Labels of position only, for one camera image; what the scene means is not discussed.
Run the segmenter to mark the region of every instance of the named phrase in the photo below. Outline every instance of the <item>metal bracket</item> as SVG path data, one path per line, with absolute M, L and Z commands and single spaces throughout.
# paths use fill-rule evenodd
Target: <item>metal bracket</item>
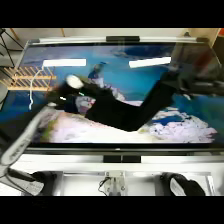
M 105 193 L 108 196 L 126 196 L 127 186 L 125 185 L 124 171 L 107 171 L 106 178 L 110 178 L 104 184 Z

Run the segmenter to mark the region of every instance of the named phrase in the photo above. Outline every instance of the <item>blue water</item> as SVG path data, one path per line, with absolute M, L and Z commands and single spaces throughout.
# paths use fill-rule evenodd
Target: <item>blue water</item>
M 104 82 L 110 84 L 125 96 L 126 100 L 144 100 L 147 93 L 153 87 L 161 75 L 167 71 L 166 66 L 151 66 L 144 68 L 131 69 L 130 60 L 138 60 L 150 57 L 168 56 L 171 54 L 173 45 L 166 48 L 163 46 L 86 46 L 86 47 L 38 47 L 28 48 L 21 66 L 41 67 L 43 60 L 50 59 L 68 59 L 85 58 L 87 65 L 84 67 L 55 67 L 54 73 L 57 75 L 57 83 L 61 84 L 69 74 L 76 74 L 88 77 L 95 64 L 108 62 L 103 70 Z M 9 91 L 7 100 L 3 109 L 0 111 L 0 121 L 12 119 L 19 114 L 28 111 L 30 103 L 27 92 Z M 34 103 L 39 104 L 44 99 L 43 93 L 34 93 Z M 173 97 L 173 107 L 180 112 L 186 112 L 188 115 L 194 115 L 207 122 L 215 128 L 221 136 L 224 136 L 224 100 L 221 97 L 211 98 L 206 96 L 197 97 L 192 101 L 183 96 L 175 95 Z M 166 125 L 170 121 L 180 121 L 178 116 L 161 119 L 160 122 Z

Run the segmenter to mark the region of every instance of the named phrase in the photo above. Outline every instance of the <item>red object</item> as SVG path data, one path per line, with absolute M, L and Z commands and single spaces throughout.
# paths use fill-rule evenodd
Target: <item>red object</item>
M 221 30 L 219 32 L 219 36 L 224 36 L 224 28 L 221 28 Z

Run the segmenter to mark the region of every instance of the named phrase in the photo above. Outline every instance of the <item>television screen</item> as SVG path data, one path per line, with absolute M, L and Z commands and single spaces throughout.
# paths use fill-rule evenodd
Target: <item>television screen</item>
M 212 66 L 216 66 L 215 55 L 206 53 L 211 52 L 206 45 L 185 44 L 182 57 L 176 57 L 182 47 L 175 43 L 38 45 L 30 46 L 26 50 L 20 66 L 40 68 L 45 60 L 86 59 L 85 66 L 52 66 L 51 70 L 56 74 L 57 80 L 51 80 L 51 84 L 60 85 L 68 75 L 76 75 L 101 88 L 110 89 L 113 96 L 123 103 L 141 106 L 164 73 L 179 69 L 183 74 L 188 72 L 190 76 L 192 68 L 196 66 L 198 69 L 196 75 L 201 75 L 207 74 Z M 194 57 L 185 57 L 187 52 L 192 51 Z M 13 102 L 10 109 L 5 110 L 7 114 L 4 114 L 4 111 L 0 112 L 1 120 L 11 119 L 28 111 L 28 92 L 10 94 L 13 94 Z M 45 94 L 35 92 L 34 104 L 41 103 Z M 223 143 L 224 141 L 224 100 L 221 96 L 198 95 L 189 99 L 184 95 L 174 94 L 171 105 L 158 111 L 152 119 L 132 132 L 85 118 L 86 112 L 94 103 L 94 98 L 79 96 L 75 98 L 78 114 L 65 112 L 63 108 L 52 109 L 41 121 L 33 142 Z

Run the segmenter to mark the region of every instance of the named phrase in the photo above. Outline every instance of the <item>wooden rack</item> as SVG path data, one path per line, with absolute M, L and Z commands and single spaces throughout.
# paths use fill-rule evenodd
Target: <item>wooden rack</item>
M 4 68 L 11 79 L 0 80 L 8 90 L 24 91 L 30 90 L 30 82 L 35 74 L 41 70 L 38 67 L 19 67 L 19 68 Z M 35 77 L 32 84 L 32 91 L 50 91 L 53 88 L 52 80 L 57 77 L 52 73 L 50 68 L 45 67 L 43 71 Z

